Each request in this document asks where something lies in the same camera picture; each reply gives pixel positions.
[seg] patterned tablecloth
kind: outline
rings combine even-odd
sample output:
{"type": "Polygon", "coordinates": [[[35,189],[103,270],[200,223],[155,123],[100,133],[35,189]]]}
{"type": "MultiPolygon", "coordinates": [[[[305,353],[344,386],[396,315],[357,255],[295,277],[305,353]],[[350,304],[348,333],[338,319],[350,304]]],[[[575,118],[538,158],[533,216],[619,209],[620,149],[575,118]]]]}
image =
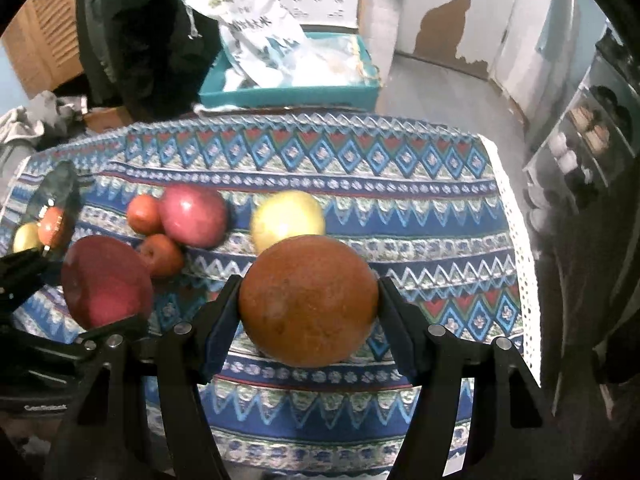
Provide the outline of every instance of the patterned tablecloth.
{"type": "MultiPolygon", "coordinates": [[[[537,377],[540,323],[524,222],[495,146],[420,121],[358,115],[229,116],[136,124],[38,153],[2,210],[0,250],[42,177],[60,160],[82,175],[75,239],[105,234],[135,243],[125,211],[136,194],[171,182],[215,186],[233,210],[228,241],[189,248],[183,274],[156,287],[150,329],[161,332],[215,297],[255,258],[248,234],[269,193],[302,189],[321,203],[327,233],[391,276],[431,322],[457,336],[505,335],[537,377]]],[[[15,314],[31,333],[71,342],[79,327],[62,292],[44,288],[15,314]]],[[[255,349],[240,329],[222,373],[200,389],[223,457],[289,473],[377,473],[393,463],[418,388],[398,374],[379,326],[350,359],[298,369],[255,349]]],[[[473,384],[460,393],[451,457],[464,453],[473,384]]],[[[156,384],[151,428],[162,433],[156,384]]]]}

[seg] drawstring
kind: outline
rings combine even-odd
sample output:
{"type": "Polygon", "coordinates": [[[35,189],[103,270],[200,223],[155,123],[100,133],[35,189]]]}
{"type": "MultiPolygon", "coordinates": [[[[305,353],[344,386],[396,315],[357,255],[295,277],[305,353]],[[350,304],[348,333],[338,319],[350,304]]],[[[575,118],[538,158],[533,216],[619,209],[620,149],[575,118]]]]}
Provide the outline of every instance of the drawstring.
{"type": "Polygon", "coordinates": [[[189,34],[189,39],[194,40],[194,38],[201,38],[202,36],[198,32],[196,28],[196,21],[193,19],[193,9],[190,6],[185,4],[185,9],[187,9],[187,16],[189,17],[189,23],[191,23],[191,33],[189,34]]]}

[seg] wooden shutter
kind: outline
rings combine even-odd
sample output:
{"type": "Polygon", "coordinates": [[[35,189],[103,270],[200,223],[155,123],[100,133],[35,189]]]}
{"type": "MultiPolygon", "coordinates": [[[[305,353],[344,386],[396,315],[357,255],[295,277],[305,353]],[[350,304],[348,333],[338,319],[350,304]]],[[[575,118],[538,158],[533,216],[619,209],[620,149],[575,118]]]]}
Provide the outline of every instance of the wooden shutter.
{"type": "Polygon", "coordinates": [[[29,97],[82,73],[76,0],[27,0],[2,42],[29,97]]]}

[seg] teal bin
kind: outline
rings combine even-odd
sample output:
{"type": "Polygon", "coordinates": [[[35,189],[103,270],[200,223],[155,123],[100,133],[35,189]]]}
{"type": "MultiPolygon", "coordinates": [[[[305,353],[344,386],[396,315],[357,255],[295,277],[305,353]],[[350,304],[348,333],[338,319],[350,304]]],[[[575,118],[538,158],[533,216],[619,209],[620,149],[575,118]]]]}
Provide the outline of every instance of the teal bin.
{"type": "MultiPolygon", "coordinates": [[[[308,38],[329,38],[343,36],[333,32],[307,32],[308,38]]],[[[371,56],[360,36],[358,45],[360,57],[365,67],[373,67],[371,56]]],[[[346,106],[374,111],[380,79],[371,78],[358,85],[352,86],[305,86],[281,88],[242,88],[233,92],[223,92],[225,86],[225,71],[231,68],[231,63],[223,50],[220,51],[213,65],[209,69],[200,87],[200,102],[207,108],[224,105],[235,105],[240,108],[266,108],[285,106],[346,106]]]]}

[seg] metal screw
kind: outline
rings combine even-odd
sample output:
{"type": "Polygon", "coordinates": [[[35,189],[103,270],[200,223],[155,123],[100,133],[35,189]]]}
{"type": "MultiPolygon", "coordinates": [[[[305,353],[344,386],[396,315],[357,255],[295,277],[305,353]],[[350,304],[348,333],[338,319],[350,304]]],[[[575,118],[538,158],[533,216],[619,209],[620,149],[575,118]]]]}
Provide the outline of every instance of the metal screw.
{"type": "Polygon", "coordinates": [[[187,323],[186,321],[178,323],[176,326],[174,326],[174,332],[178,335],[188,334],[189,332],[191,332],[191,323],[187,323]]]}
{"type": "Polygon", "coordinates": [[[113,334],[113,335],[110,335],[109,338],[107,339],[107,346],[110,346],[111,348],[116,348],[117,346],[120,345],[120,343],[122,343],[122,341],[123,339],[120,334],[113,334]]]}
{"type": "Polygon", "coordinates": [[[511,346],[513,346],[511,344],[511,341],[509,341],[505,337],[499,337],[497,340],[495,340],[495,343],[498,345],[498,348],[501,348],[502,350],[508,350],[509,348],[511,348],[511,346]]]}
{"type": "Polygon", "coordinates": [[[442,325],[429,325],[429,328],[427,330],[431,335],[434,335],[436,337],[444,336],[445,332],[447,331],[442,325]]]}

